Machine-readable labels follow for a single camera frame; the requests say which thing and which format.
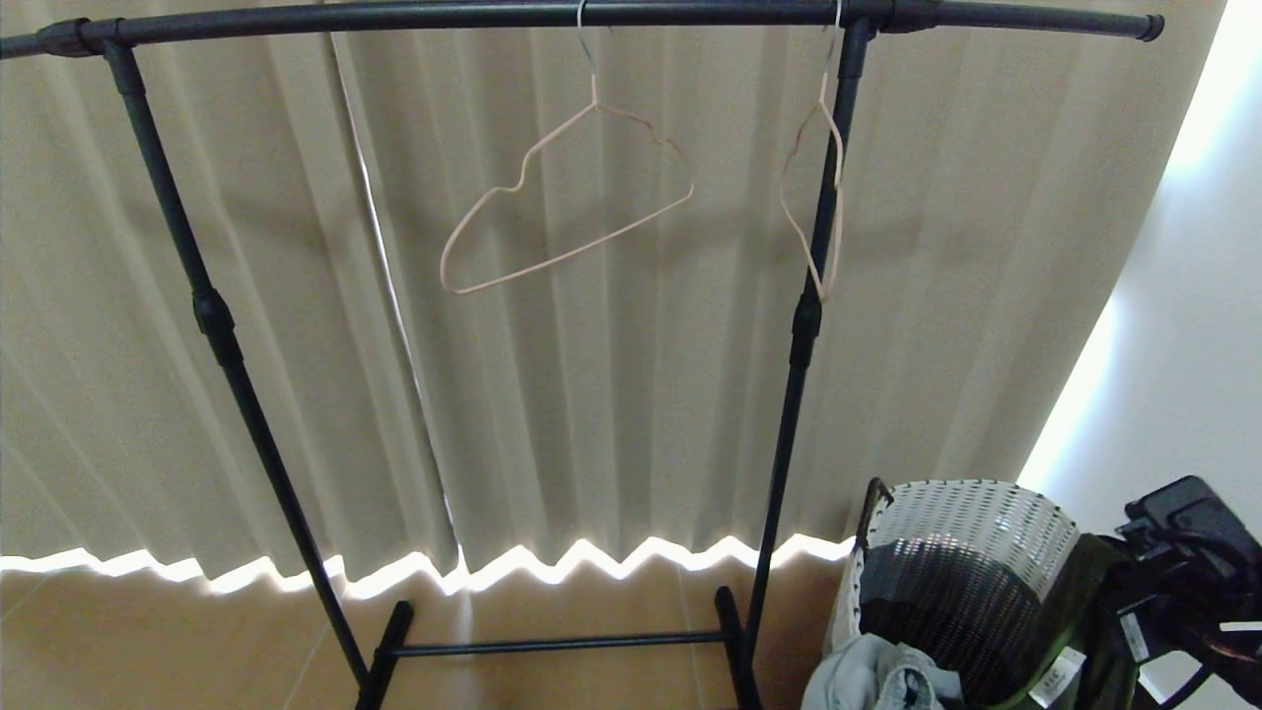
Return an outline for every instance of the pleated curtain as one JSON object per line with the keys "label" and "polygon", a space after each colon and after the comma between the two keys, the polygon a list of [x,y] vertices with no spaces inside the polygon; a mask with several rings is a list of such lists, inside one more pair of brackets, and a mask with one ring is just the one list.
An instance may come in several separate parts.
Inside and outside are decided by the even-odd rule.
{"label": "pleated curtain", "polygon": [[[1147,211],[1222,3],[1145,44],[939,29],[872,43],[842,275],[782,537],[849,536],[868,478],[1015,480]],[[150,1],[125,13],[207,9]],[[6,4],[4,33],[102,15]],[[478,569],[577,540],[757,545],[804,256],[777,188],[818,28],[589,28],[602,100],[695,197],[466,296],[456,222],[589,100],[573,29],[141,47],[207,265],[326,555]],[[212,353],[105,62],[0,64],[0,552],[302,570]],[[786,182],[809,223],[823,122]],[[456,247],[472,284],[674,199],[642,127],[591,116]]]}

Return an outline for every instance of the vertical pole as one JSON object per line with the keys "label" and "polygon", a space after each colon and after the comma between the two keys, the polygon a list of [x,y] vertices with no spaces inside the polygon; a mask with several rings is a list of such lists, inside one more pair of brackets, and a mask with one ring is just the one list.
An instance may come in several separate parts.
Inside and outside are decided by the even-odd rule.
{"label": "vertical pole", "polygon": [[[867,18],[858,18],[846,28],[842,44],[839,83],[833,103],[833,120],[848,145],[851,122],[854,117],[854,100],[858,96],[859,77],[863,74],[863,59],[867,44],[872,38]],[[810,257],[819,272],[824,272],[828,256],[828,241],[832,235],[833,213],[837,209],[837,190],[833,188],[833,172],[837,166],[837,145],[832,135],[828,139],[828,153],[824,156],[824,177],[819,185],[819,203],[815,207],[815,228],[811,235]],[[793,458],[794,438],[798,433],[798,416],[801,412],[801,399],[806,390],[806,370],[819,334],[823,318],[823,305],[815,284],[806,275],[801,296],[793,318],[793,344],[789,348],[789,382],[785,386],[784,410],[780,414],[780,431],[776,435],[776,451],[771,460],[771,491],[767,494],[767,517],[762,527],[762,542],[758,547],[758,566],[753,575],[753,590],[750,595],[750,615],[745,624],[745,652],[742,671],[752,672],[753,648],[758,642],[758,626],[762,622],[762,605],[767,597],[767,579],[771,575],[771,552],[776,546],[776,533],[780,527],[780,508],[784,504],[785,484],[789,480],[789,462]]]}
{"label": "vertical pole", "polygon": [[324,612],[328,614],[329,624],[337,636],[346,661],[351,665],[355,681],[361,687],[369,678],[369,668],[360,656],[360,648],[355,643],[351,626],[342,613],[342,607],[337,602],[333,586],[328,581],[328,573],[324,571],[323,559],[316,547],[316,538],[312,537],[307,517],[303,515],[302,503],[294,492],[294,484],[285,473],[285,464],[280,459],[280,451],[271,438],[271,428],[262,414],[262,406],[250,383],[250,375],[245,368],[245,358],[241,346],[237,342],[232,328],[232,313],[227,303],[215,290],[206,262],[197,247],[193,237],[193,228],[188,223],[188,214],[184,212],[184,203],[179,198],[175,188],[175,178],[172,175],[170,164],[167,161],[167,153],[163,150],[162,137],[158,135],[158,126],[154,124],[153,112],[149,108],[149,100],[145,97],[145,84],[140,76],[140,67],[136,64],[135,54],[130,47],[114,42],[103,43],[105,59],[110,63],[114,81],[122,96],[122,102],[127,107],[127,116],[131,119],[131,129],[136,134],[136,143],[149,170],[149,179],[153,183],[158,203],[162,206],[163,217],[167,219],[167,228],[170,230],[179,260],[188,275],[188,282],[193,288],[193,314],[197,317],[197,325],[211,343],[215,351],[215,359],[223,370],[223,377],[228,381],[232,397],[236,400],[241,419],[245,420],[246,429],[250,430],[250,439],[262,462],[262,469],[268,473],[271,488],[276,493],[276,501],[289,523],[289,532],[298,544],[298,552],[310,571],[312,583],[316,585],[316,594],[319,597]]}

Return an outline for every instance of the laundry basket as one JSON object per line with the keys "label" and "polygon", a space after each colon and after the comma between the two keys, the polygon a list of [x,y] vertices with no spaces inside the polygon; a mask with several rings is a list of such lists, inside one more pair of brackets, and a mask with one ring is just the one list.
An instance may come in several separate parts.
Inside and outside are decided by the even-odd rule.
{"label": "laundry basket", "polygon": [[1006,699],[1076,540],[1058,506],[1013,484],[873,479],[825,652],[873,633],[957,671],[969,702]]}

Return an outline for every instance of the white wall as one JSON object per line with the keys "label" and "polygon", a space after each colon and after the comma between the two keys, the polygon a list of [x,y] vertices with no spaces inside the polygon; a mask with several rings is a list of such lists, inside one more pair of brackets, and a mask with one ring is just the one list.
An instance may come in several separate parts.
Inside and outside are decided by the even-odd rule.
{"label": "white wall", "polygon": [[[1170,165],[1021,483],[1089,532],[1186,474],[1262,536],[1262,3],[1232,0]],[[1172,692],[1190,660],[1150,667]],[[1184,705],[1248,705],[1213,678]]]}

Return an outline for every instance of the clothes hanger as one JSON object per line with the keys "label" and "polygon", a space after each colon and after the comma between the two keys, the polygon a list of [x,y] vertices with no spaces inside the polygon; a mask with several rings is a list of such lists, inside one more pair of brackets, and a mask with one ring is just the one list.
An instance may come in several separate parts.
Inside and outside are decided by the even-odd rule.
{"label": "clothes hanger", "polygon": [[[655,219],[656,217],[660,217],[661,214],[669,212],[670,209],[674,209],[675,207],[678,207],[678,206],[683,204],[684,202],[687,202],[688,199],[690,199],[692,195],[693,195],[693,192],[697,189],[697,182],[695,182],[694,175],[693,175],[693,165],[688,160],[688,156],[684,155],[684,151],[679,148],[679,145],[674,140],[671,140],[669,137],[659,137],[658,136],[658,127],[655,125],[652,125],[652,121],[650,121],[649,119],[646,119],[644,116],[640,116],[640,115],[636,115],[636,113],[632,113],[630,111],[623,111],[621,108],[615,108],[612,106],[608,106],[608,105],[601,102],[599,95],[597,93],[597,90],[596,90],[596,59],[592,57],[592,50],[587,47],[587,39],[583,37],[583,8],[586,5],[587,5],[587,0],[579,0],[579,3],[578,3],[578,19],[577,19],[577,24],[578,24],[578,42],[583,45],[583,53],[587,55],[587,63],[588,63],[588,66],[592,67],[592,102],[588,103],[587,107],[584,107],[582,111],[579,111],[579,112],[574,113],[573,116],[570,116],[565,122],[563,122],[559,126],[557,126],[555,129],[553,129],[551,132],[549,132],[548,135],[543,136],[539,140],[539,143],[534,144],[534,146],[530,148],[530,150],[526,150],[526,155],[521,160],[521,174],[517,177],[517,184],[515,184],[512,187],[502,187],[502,185],[500,185],[500,187],[492,187],[491,189],[486,190],[486,193],[483,193],[482,197],[480,197],[478,201],[473,203],[473,207],[469,208],[469,211],[464,214],[464,217],[459,221],[459,223],[456,224],[456,230],[453,230],[452,235],[447,238],[447,245],[443,246],[443,255],[438,260],[438,279],[442,281],[443,288],[445,288],[451,293],[456,293],[456,294],[463,295],[466,293],[473,293],[473,291],[477,291],[477,290],[482,290],[483,288],[490,288],[492,285],[498,285],[501,282],[510,281],[510,280],[512,280],[515,277],[524,276],[524,275],[526,275],[529,272],[534,272],[534,271],[539,271],[539,270],[546,269],[548,266],[551,266],[554,264],[564,261],[565,259],[569,259],[570,256],[575,256],[575,255],[578,255],[578,253],[581,253],[583,251],[587,251],[588,248],[591,248],[591,247],[593,247],[593,246],[596,246],[598,243],[603,243],[603,242],[613,238],[615,236],[623,235],[623,233],[634,230],[635,227],[637,227],[640,224],[644,224],[646,222],[650,222],[650,221]],[[596,238],[593,241],[589,241],[589,242],[587,242],[587,243],[584,243],[582,246],[578,246],[575,248],[570,248],[569,251],[567,251],[567,252],[564,252],[564,253],[562,253],[559,256],[553,256],[551,259],[548,259],[545,261],[540,261],[540,262],[538,262],[538,264],[535,264],[533,266],[526,266],[525,269],[519,269],[516,271],[512,271],[511,274],[497,276],[497,277],[493,277],[493,279],[487,280],[487,281],[482,281],[482,282],[476,284],[476,285],[467,285],[467,286],[461,286],[461,288],[453,286],[448,281],[448,279],[447,279],[447,257],[451,256],[452,247],[456,246],[456,240],[459,238],[461,235],[464,232],[464,227],[468,226],[468,223],[473,218],[473,216],[477,214],[478,211],[482,207],[485,207],[486,203],[490,202],[491,198],[495,197],[496,194],[500,194],[500,193],[510,193],[511,194],[514,192],[520,190],[521,187],[526,183],[526,172],[530,168],[530,159],[534,158],[535,155],[538,155],[549,143],[557,140],[557,137],[559,137],[563,132],[565,132],[567,130],[569,130],[570,127],[573,127],[574,124],[577,124],[581,119],[583,119],[583,116],[587,116],[588,113],[596,113],[596,112],[608,113],[611,116],[617,116],[617,117],[621,117],[621,119],[626,119],[626,120],[637,122],[637,124],[642,125],[645,129],[649,130],[649,137],[654,141],[654,144],[656,144],[656,145],[669,145],[675,151],[675,154],[679,155],[679,159],[684,163],[684,166],[688,169],[688,193],[684,194],[683,197],[680,197],[679,199],[675,199],[670,204],[666,204],[665,207],[658,209],[656,212],[652,212],[649,216],[641,217],[641,218],[639,218],[639,219],[636,219],[636,221],[634,221],[634,222],[631,222],[631,223],[628,223],[628,224],[626,224],[626,226],[623,226],[623,227],[621,227],[618,230],[611,231],[610,233],[607,233],[604,236],[601,236],[601,237],[598,237],[598,238]]]}
{"label": "clothes hanger", "polygon": [[[828,57],[824,58],[824,78],[819,82],[819,98],[798,126],[798,135],[794,137],[789,156],[785,158],[785,166],[780,172],[780,208],[789,217],[789,223],[793,224],[794,231],[798,232],[798,238],[801,241],[801,250],[806,253],[806,269],[810,271],[810,279],[815,281],[815,293],[819,294],[820,303],[828,300],[833,282],[837,281],[837,267],[842,260],[842,163],[846,158],[846,145],[842,140],[842,131],[837,127],[837,121],[833,120],[832,111],[824,103],[825,95],[828,93],[828,69],[832,64],[833,52],[837,49],[837,38],[840,34],[842,0],[837,0],[837,20],[833,23],[833,38],[828,43]],[[823,279],[820,279],[819,270],[815,267],[815,260],[810,255],[810,241],[806,238],[806,233],[803,232],[801,226],[798,224],[798,219],[793,218],[793,212],[789,211],[789,203],[785,201],[785,182],[789,177],[789,165],[793,164],[793,159],[798,155],[798,149],[801,146],[801,134],[806,130],[806,124],[810,122],[810,119],[817,112],[823,113],[828,119],[828,130],[833,132],[833,140],[837,141],[837,168],[833,172],[833,189],[837,190],[837,208],[833,212],[833,247],[824,261]]]}

